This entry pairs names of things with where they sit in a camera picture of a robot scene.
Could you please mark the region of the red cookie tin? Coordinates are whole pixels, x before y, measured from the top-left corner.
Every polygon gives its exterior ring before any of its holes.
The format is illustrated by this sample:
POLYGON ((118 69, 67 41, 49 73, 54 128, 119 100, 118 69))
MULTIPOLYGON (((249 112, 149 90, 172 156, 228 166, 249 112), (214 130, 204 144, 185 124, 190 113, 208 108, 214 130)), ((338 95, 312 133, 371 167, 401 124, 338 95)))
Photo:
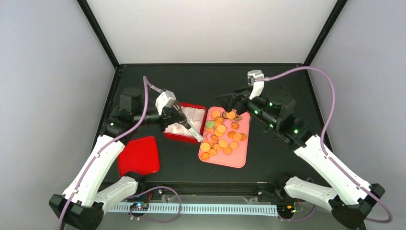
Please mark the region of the red cookie tin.
MULTIPOLYGON (((203 105, 196 105, 191 103, 181 102, 182 111, 186 114, 186 117, 191 122, 195 130, 202 136, 204 125, 206 121, 207 109, 203 105)), ((188 142, 188 143, 200 143, 199 140, 193 136, 186 128, 175 123, 170 125, 163 132, 167 139, 188 142)))

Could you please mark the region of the orange round sandwich cookie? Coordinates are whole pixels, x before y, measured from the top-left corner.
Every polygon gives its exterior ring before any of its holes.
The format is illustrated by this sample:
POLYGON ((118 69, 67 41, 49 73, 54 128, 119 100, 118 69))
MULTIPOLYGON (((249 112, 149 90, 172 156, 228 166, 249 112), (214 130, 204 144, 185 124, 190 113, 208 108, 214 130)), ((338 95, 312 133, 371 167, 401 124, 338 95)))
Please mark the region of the orange round sandwich cookie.
POLYGON ((218 117, 221 117, 221 113, 220 113, 219 110, 213 110, 213 111, 211 112, 211 116, 212 116, 212 118, 216 119, 216 118, 218 118, 218 117))

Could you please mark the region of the green sandwich cookie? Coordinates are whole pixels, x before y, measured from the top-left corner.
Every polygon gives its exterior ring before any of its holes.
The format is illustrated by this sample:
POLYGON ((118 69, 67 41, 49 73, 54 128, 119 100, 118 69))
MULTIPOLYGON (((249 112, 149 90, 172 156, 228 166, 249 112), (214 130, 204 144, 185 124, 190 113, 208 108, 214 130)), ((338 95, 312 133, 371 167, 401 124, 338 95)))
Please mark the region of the green sandwich cookie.
POLYGON ((215 122, 213 120, 209 120, 205 123, 206 128, 213 128, 215 126, 215 122))

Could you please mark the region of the pink tray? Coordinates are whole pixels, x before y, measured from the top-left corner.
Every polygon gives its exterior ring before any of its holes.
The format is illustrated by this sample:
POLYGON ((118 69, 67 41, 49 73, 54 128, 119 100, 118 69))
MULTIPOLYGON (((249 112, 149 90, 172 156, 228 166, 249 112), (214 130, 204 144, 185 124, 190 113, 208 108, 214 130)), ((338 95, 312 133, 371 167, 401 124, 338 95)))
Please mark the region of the pink tray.
POLYGON ((213 148, 217 150, 217 155, 211 156, 209 160, 203 162, 233 168, 243 167, 248 150, 249 113, 241 114, 243 119, 237 122, 234 119, 224 119, 222 116, 214 119, 211 116, 213 110, 219 110, 221 115, 225 111, 223 108, 215 106, 208 109, 205 123, 213 120, 215 126, 206 128, 204 123, 203 140, 199 147, 198 157, 202 152, 208 152, 213 148), (224 147, 230 147, 232 153, 224 154, 222 151, 224 147))

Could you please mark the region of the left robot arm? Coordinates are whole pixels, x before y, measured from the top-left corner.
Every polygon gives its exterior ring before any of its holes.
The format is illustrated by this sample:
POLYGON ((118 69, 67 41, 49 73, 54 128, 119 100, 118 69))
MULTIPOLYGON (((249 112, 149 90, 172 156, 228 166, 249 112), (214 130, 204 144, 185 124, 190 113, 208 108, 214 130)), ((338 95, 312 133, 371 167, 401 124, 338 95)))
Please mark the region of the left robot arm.
POLYGON ((143 176, 130 170, 119 181, 100 190, 112 166, 128 144, 127 136, 139 127, 159 125, 164 130, 177 122, 186 122, 179 101, 173 92, 146 84, 144 89, 127 88, 120 95, 119 105, 106 119, 96 144, 72 183, 60 195, 54 194, 49 205, 58 217, 58 229, 68 224, 79 230, 95 230, 104 215, 124 199, 142 196, 143 176), (153 107, 148 106, 148 89, 159 93, 153 107))

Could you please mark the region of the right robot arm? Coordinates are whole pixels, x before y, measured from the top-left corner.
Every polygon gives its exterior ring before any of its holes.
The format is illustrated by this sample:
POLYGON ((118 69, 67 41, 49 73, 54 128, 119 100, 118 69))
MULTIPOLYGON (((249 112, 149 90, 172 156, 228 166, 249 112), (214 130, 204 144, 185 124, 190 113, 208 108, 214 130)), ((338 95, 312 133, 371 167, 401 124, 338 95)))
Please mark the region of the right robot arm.
POLYGON ((346 228, 360 227, 377 199, 385 193, 380 184, 371 184, 350 170, 322 138, 294 113, 295 99, 285 92, 269 94, 266 99, 250 97, 250 90, 216 97, 226 112, 245 112, 260 120, 283 140, 295 155, 312 166, 329 184, 328 187, 296 176, 274 185, 273 195, 280 201, 299 198, 329 211, 346 228))

